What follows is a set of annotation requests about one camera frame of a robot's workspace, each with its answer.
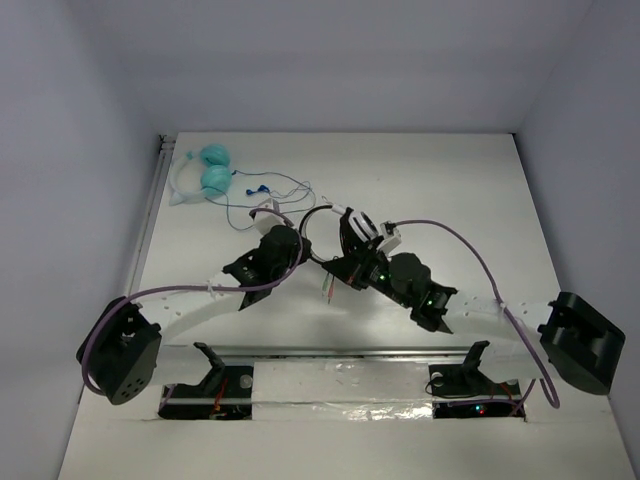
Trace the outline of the white black headphones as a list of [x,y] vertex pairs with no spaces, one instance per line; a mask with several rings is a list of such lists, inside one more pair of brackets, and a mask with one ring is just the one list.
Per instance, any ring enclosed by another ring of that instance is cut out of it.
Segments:
[[380,235],[373,221],[364,212],[325,200],[324,205],[311,208],[302,217],[298,231],[303,238],[307,239],[307,224],[311,220],[311,217],[321,210],[330,210],[339,216],[338,233],[341,252],[343,254],[353,252],[358,247],[363,246]]

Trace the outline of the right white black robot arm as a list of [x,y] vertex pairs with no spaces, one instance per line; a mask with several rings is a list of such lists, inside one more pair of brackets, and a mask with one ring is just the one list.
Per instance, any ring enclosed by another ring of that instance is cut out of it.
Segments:
[[355,290],[372,288],[408,309],[424,330],[473,337],[471,362],[461,370],[472,392],[506,380],[545,377],[593,395],[611,390],[625,334],[575,293],[510,307],[435,282],[413,253],[387,256],[372,245],[322,267]]

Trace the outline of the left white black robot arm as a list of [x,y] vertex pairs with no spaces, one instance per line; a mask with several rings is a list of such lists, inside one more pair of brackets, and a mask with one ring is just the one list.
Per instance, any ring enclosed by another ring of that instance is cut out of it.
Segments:
[[111,300],[76,353],[85,386],[113,405],[132,400],[152,382],[162,345],[264,300],[310,250],[297,230],[276,225],[202,285],[157,287]]

